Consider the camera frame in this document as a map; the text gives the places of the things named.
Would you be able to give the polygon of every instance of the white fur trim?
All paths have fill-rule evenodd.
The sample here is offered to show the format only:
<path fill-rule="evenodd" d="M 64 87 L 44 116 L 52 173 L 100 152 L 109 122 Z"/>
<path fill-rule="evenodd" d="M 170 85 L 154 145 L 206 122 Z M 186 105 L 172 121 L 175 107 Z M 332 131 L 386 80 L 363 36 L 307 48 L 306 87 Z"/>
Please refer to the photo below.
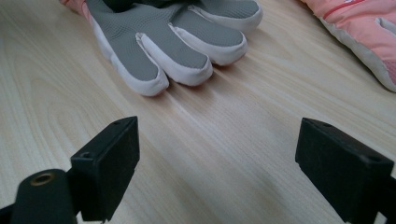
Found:
<path fill-rule="evenodd" d="M 207 58 L 203 68 L 189 68 L 173 61 L 147 35 L 136 34 L 136 39 L 142 43 L 144 49 L 161 66 L 163 71 L 176 82 L 188 86 L 197 86 L 213 74 L 209 58 Z"/>
<path fill-rule="evenodd" d="M 169 86 L 169 81 L 166 78 L 165 73 L 163 72 L 161 67 L 158 66 L 158 64 L 156 64 L 155 61 L 147 54 L 146 51 L 145 52 L 148 58 L 157 66 L 158 69 L 157 77 L 149 81 L 142 81 L 131 75 L 128 72 L 128 70 L 125 68 L 125 66 L 121 63 L 120 59 L 117 57 L 117 54 L 114 52 L 113 48 L 111 48 L 99 24 L 96 22 L 96 20 L 93 17 L 91 17 L 91 21 L 92 21 L 93 31 L 96 35 L 102 53 L 105 55 L 105 57 L 108 60 L 111 61 L 111 63 L 117 69 L 117 72 L 120 74 L 122 79 L 132 90 L 142 95 L 154 96 L 160 93 L 161 91 L 165 90 Z"/>
<path fill-rule="evenodd" d="M 349 47 L 355 55 L 364 63 L 378 78 L 378 80 L 391 91 L 396 91 L 396 85 L 390 79 L 389 72 L 381 59 L 363 44 L 356 41 L 347 31 L 338 29 L 335 24 L 328 23 L 322 18 L 320 21 L 341 43 Z"/>

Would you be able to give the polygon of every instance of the white glove trim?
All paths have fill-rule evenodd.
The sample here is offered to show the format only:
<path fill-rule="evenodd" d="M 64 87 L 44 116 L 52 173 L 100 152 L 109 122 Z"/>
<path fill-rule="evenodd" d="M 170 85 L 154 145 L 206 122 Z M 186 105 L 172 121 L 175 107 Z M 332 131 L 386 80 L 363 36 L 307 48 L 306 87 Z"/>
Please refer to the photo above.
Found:
<path fill-rule="evenodd" d="M 242 35 L 243 40 L 239 45 L 231 47 L 220 47 L 215 45 L 207 44 L 195 35 L 192 35 L 188 31 L 169 25 L 175 34 L 183 40 L 192 49 L 200 51 L 207 55 L 212 63 L 218 65 L 227 65 L 238 61 L 248 51 L 248 42 L 245 36 Z"/>
<path fill-rule="evenodd" d="M 262 14 L 263 14 L 262 8 L 258 3 L 256 4 L 259 7 L 259 10 L 253 16 L 244 19 L 228 18 L 228 17 L 221 17 L 218 15 L 213 15 L 204 11 L 200 7 L 194 5 L 189 6 L 189 10 L 217 24 L 242 31 L 244 33 L 248 33 L 256 29 L 256 27 L 262 21 Z"/>
<path fill-rule="evenodd" d="M 173 61 L 147 35 L 138 33 L 136 34 L 136 39 L 155 62 L 160 65 L 163 71 L 176 82 L 188 86 L 197 86 L 209 79 L 213 74 L 212 63 L 207 56 L 204 67 L 190 68 Z"/>
<path fill-rule="evenodd" d="M 150 81 L 142 81 L 133 77 L 125 66 L 121 63 L 120 59 L 117 57 L 117 54 L 114 52 L 113 48 L 111 48 L 108 43 L 105 34 L 100 28 L 99 24 L 96 20 L 91 17 L 93 32 L 96 35 L 96 38 L 99 43 L 99 47 L 104 54 L 104 56 L 111 61 L 113 66 L 117 69 L 117 72 L 120 74 L 125 83 L 136 92 L 145 95 L 145 96 L 155 96 L 164 91 L 169 86 L 169 81 L 166 78 L 163 70 L 158 66 L 158 64 L 147 54 L 148 58 L 157 66 L 158 74 L 155 79 Z"/>

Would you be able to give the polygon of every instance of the glove finger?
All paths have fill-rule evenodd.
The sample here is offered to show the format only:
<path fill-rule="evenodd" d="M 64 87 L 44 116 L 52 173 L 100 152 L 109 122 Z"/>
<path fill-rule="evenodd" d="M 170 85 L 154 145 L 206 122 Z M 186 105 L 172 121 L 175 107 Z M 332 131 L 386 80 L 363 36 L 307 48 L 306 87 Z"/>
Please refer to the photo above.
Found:
<path fill-rule="evenodd" d="M 161 67 L 138 45 L 134 34 L 107 39 L 94 18 L 92 26 L 103 54 L 132 90 L 154 96 L 169 86 Z"/>
<path fill-rule="evenodd" d="M 169 24 L 151 24 L 149 28 L 137 39 L 170 78 L 197 86 L 212 76 L 209 58 L 186 45 Z"/>
<path fill-rule="evenodd" d="M 262 8 L 251 0 L 201 0 L 191 10 L 217 24 L 242 32 L 254 30 L 262 21 Z"/>
<path fill-rule="evenodd" d="M 391 91 L 396 91 L 396 36 L 375 18 L 360 18 L 335 27 L 322 21 Z"/>
<path fill-rule="evenodd" d="M 190 10 L 173 21 L 173 28 L 184 42 L 207 55 L 212 63 L 233 63 L 248 50 L 247 41 L 240 31 L 208 21 Z"/>

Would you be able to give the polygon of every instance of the light wooden surface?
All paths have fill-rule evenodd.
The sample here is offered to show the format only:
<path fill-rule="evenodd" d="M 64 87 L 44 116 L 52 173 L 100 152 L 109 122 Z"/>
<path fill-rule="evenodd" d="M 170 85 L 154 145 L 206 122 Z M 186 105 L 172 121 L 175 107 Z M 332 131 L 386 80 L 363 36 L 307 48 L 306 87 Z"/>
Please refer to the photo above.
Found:
<path fill-rule="evenodd" d="M 141 161 L 111 223 L 342 223 L 294 161 L 301 118 L 396 161 L 396 94 L 305 5 L 259 2 L 242 60 L 147 98 L 79 15 L 55 0 L 2 0 L 0 207 L 28 175 L 68 170 L 107 124 L 138 116 Z"/>

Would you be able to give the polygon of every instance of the pink fabric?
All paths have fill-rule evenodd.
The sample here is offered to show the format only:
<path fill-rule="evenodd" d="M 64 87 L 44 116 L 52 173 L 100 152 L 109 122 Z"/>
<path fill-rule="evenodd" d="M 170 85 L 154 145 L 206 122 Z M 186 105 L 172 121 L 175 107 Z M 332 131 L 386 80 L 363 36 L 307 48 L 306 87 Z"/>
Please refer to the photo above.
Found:
<path fill-rule="evenodd" d="M 317 17 L 345 30 L 370 49 L 388 68 L 389 76 L 396 84 L 396 33 L 384 28 L 380 22 L 385 19 L 396 27 L 396 0 L 301 1 L 306 2 Z"/>
<path fill-rule="evenodd" d="M 85 0 L 59 0 L 62 5 L 69 7 L 76 11 L 78 14 L 84 16 L 89 22 L 91 22 L 91 13 L 88 10 L 87 3 Z"/>
<path fill-rule="evenodd" d="M 396 84 L 396 62 L 385 62 L 385 65 L 389 70 L 390 79 Z"/>

